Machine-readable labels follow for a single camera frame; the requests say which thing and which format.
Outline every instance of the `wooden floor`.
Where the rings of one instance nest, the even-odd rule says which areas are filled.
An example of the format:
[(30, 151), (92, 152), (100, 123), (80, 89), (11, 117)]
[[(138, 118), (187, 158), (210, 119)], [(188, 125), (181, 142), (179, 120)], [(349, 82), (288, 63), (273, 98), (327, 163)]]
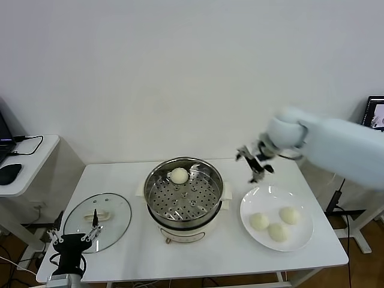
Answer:
[[(332, 226), (337, 228), (344, 228), (345, 224), (340, 218), (332, 217), (329, 219)], [(356, 242), (350, 240), (350, 265), (352, 273), (352, 287), (353, 288), (384, 288), (384, 224), (382, 222), (372, 221), (366, 225), (362, 233), (367, 239), (372, 248), (371, 254), (362, 254)], [(347, 247), (347, 240), (342, 239), (341, 243), (344, 248)], [(0, 244), (4, 246), (13, 261), (17, 261), (25, 249), (25, 244), (13, 235), (0, 237)], [(8, 257), (6, 253), (0, 248), (0, 256)], [(0, 259), (0, 288), (6, 288), (6, 283), (9, 278), (11, 265), (5, 264), (5, 261)], [(29, 269), (36, 272), (37, 269), (34, 265), (34, 260), (29, 266)], [(288, 273), (288, 280), (293, 276), (294, 272)], [(16, 270), (13, 278), (19, 279), (28, 283), (30, 286), (38, 285), (34, 276), (25, 271)], [(274, 274), (262, 275), (241, 275), (241, 276), (228, 276), (228, 277), (215, 277), (215, 278), (195, 278), (195, 279), (177, 279), (172, 280), (171, 288), (184, 287), (184, 288), (201, 288), (201, 287), (216, 287), (231, 286), (231, 285), (245, 285), (254, 283), (267, 283), (276, 281)], [(134, 283), (116, 283), (115, 287), (132, 287)], [(154, 284), (156, 288), (168, 288), (169, 280), (162, 280)], [(26, 285), (17, 281), (11, 282), (11, 288), (25, 288)], [(105, 284), (92, 284), (93, 288), (104, 288)], [(348, 270), (347, 266), (323, 269), (314, 277), (300, 285), (299, 288), (348, 288)]]

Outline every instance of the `white desk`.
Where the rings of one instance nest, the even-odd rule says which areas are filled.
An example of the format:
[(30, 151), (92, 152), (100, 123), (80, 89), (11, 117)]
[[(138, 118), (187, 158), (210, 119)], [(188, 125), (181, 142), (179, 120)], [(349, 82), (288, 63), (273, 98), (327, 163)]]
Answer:
[[(57, 135), (43, 136), (44, 140), (34, 154), (7, 157), (1, 164), (1, 167), (4, 167), (9, 164), (20, 163), (22, 169), (14, 182), (9, 185), (0, 186), (0, 197), (19, 196), (29, 187), (36, 174), (60, 140)], [(14, 150), (19, 153), (30, 153), (39, 144), (40, 140), (40, 138), (24, 140), (23, 142), (18, 143)], [(4, 206), (0, 209), (0, 225), (28, 244), (28, 248), (25, 250), (21, 260), (30, 259), (36, 251), (41, 251), (43, 249), (44, 243), (40, 241), (40, 237), (44, 230), (38, 229), (33, 235), (20, 225), (18, 220), (13, 216), (13, 213), (8, 211)], [(21, 263), (22, 266), (27, 266), (29, 262), (23, 261)]]
[[(57, 135), (43, 136), (44, 140), (34, 154), (7, 157), (5, 161), (1, 163), (1, 167), (15, 163), (20, 163), (23, 167), (14, 182), (9, 185), (0, 186), (0, 197), (19, 196), (29, 187), (60, 140)], [(30, 153), (39, 144), (40, 140), (40, 138), (24, 140), (18, 143), (14, 150), (19, 153)]]
[[(252, 185), (248, 183), (251, 170), (246, 162), (208, 160), (233, 188), (233, 200), (228, 211), (220, 211), (217, 227), (201, 241), (193, 244), (165, 244), (143, 200), (135, 192), (147, 174), (158, 163), (127, 163), (89, 165), (64, 212), (62, 226), (69, 212), (81, 201), (94, 194), (116, 193), (124, 196), (132, 208), (131, 224), (123, 237), (111, 247), (96, 254), (85, 254), (85, 282), (115, 282), (193, 278), (219, 275), (257, 274), (265, 272), (310, 269), (297, 273), (290, 283), (276, 286), (297, 286), (321, 268), (344, 265), (347, 255), (328, 223), (317, 200), (293, 161), (274, 160), (274, 175), (264, 183), (280, 185), (301, 195), (313, 213), (314, 234), (303, 249), (282, 253), (256, 242), (244, 229), (239, 215), (242, 197)], [(49, 263), (53, 254), (49, 247), (37, 274), (37, 281), (46, 282), (55, 270)]]

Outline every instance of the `computer mouse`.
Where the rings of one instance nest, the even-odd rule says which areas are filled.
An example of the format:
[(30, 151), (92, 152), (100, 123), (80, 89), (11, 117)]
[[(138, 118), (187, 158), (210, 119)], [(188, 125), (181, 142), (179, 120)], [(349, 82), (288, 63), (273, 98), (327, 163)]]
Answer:
[(0, 169), (0, 185), (11, 184), (22, 169), (21, 164), (10, 164)]

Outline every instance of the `steamer pot handle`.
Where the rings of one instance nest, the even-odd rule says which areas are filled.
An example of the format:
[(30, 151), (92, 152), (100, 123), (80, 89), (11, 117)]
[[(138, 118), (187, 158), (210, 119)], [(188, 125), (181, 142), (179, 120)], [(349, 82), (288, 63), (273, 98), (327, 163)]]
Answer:
[(229, 202), (232, 200), (232, 188), (228, 182), (224, 182), (223, 196), (221, 197), (221, 210), (229, 209)]

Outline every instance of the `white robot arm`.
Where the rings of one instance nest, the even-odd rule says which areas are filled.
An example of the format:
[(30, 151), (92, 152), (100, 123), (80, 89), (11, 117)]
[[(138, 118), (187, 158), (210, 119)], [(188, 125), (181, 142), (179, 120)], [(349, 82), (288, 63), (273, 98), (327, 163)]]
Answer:
[(288, 108), (271, 119), (260, 135), (257, 157), (267, 160), (286, 149), (367, 188), (384, 188), (384, 133), (374, 129)]

